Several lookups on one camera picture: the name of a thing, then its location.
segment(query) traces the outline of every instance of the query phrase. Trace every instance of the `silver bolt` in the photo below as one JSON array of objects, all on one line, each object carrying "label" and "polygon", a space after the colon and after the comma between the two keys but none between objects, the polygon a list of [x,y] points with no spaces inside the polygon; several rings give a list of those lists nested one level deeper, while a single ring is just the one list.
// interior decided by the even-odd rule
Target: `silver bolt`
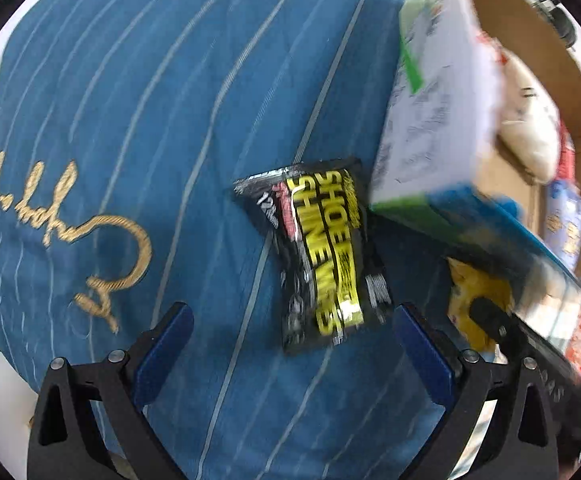
[{"label": "silver bolt", "polygon": [[537,361],[535,361],[532,357],[524,357],[524,366],[528,370],[534,370],[537,368]]},{"label": "silver bolt", "polygon": [[108,354],[108,360],[111,363],[121,363],[126,356],[126,352],[123,350],[113,350]]},{"label": "silver bolt", "polygon": [[469,363],[474,364],[479,360],[479,354],[471,349],[464,350],[463,352],[461,352],[461,355],[464,358],[464,361],[467,361]]},{"label": "silver bolt", "polygon": [[51,362],[50,362],[50,367],[53,370],[59,370],[62,366],[64,366],[64,363],[66,361],[64,361],[63,357],[55,357]]}]

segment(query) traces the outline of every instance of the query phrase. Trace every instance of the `blue cloth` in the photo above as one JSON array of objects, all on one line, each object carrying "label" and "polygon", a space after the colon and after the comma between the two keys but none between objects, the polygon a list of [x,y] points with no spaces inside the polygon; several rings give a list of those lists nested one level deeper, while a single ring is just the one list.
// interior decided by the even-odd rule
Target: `blue cloth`
[{"label": "blue cloth", "polygon": [[[148,420],[191,480],[403,471],[441,409],[390,326],[283,356],[280,268],[230,190],[295,157],[356,155],[369,173],[402,3],[42,0],[24,17],[0,70],[0,350],[34,389],[54,356],[100,360],[185,301],[195,329]],[[67,169],[46,247],[35,209]],[[67,243],[100,214],[134,222],[152,246],[142,279],[110,293],[116,334],[74,300],[98,301],[89,276],[110,282],[138,262],[123,226]],[[445,247],[389,221],[376,231],[395,299],[449,324]]]}]

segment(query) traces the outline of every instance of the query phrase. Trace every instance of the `yellow snack bag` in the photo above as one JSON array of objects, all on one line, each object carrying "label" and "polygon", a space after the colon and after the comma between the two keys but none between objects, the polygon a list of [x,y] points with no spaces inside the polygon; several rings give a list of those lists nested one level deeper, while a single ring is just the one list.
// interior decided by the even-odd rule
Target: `yellow snack bag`
[{"label": "yellow snack bag", "polygon": [[478,352],[494,352],[494,340],[470,319],[469,309],[475,298],[483,296],[509,313],[514,306],[510,283],[507,280],[492,278],[483,270],[477,270],[454,258],[447,259],[450,275],[455,284],[448,304],[449,319],[467,339],[470,348]]}]

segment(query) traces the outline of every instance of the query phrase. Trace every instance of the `black package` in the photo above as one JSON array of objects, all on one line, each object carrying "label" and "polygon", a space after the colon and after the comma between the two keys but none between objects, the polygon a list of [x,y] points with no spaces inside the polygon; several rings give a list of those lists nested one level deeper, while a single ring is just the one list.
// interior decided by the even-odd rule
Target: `black package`
[{"label": "black package", "polygon": [[235,182],[274,230],[282,259],[283,348],[339,344],[392,310],[366,235],[366,189],[355,158],[295,164]]}]

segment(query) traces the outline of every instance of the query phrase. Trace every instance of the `purple package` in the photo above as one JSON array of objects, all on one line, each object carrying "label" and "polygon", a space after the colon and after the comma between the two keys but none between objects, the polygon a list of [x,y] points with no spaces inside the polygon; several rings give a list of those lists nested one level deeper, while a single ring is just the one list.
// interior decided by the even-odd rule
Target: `purple package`
[{"label": "purple package", "polygon": [[581,248],[579,190],[568,180],[554,180],[546,189],[544,242],[574,271]]}]

